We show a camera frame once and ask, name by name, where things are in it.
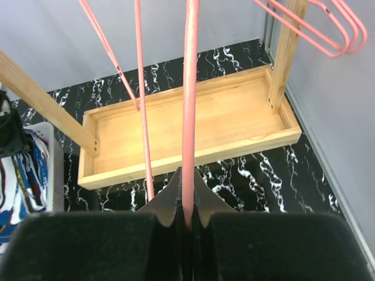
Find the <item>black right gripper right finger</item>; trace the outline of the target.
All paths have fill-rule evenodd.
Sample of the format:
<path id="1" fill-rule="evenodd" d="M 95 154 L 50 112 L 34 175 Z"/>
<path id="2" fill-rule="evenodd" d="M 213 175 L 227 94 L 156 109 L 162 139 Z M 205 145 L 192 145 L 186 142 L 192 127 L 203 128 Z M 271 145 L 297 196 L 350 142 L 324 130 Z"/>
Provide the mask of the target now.
<path id="1" fill-rule="evenodd" d="M 370 280 L 346 221 L 330 213 L 238 212 L 195 174 L 195 280 Z"/>

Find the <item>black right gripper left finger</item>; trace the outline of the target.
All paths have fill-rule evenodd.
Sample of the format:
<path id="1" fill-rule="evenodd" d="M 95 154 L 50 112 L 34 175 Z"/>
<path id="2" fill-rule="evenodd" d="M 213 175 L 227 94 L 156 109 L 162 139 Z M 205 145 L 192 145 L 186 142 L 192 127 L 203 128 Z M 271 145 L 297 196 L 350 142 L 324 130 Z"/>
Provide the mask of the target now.
<path id="1" fill-rule="evenodd" d="M 1 259 L 2 280 L 183 280 L 181 172 L 136 212 L 33 215 Z"/>

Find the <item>blue patterned trousers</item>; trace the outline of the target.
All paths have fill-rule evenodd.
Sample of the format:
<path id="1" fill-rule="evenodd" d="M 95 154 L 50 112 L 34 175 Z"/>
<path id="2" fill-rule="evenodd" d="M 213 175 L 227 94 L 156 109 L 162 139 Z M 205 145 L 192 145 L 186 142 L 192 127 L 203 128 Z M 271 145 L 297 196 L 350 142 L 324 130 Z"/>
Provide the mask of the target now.
<path id="1" fill-rule="evenodd" d="M 1 244 L 33 213 L 47 210 L 49 143 L 40 131 L 26 130 L 30 150 L 1 159 Z"/>

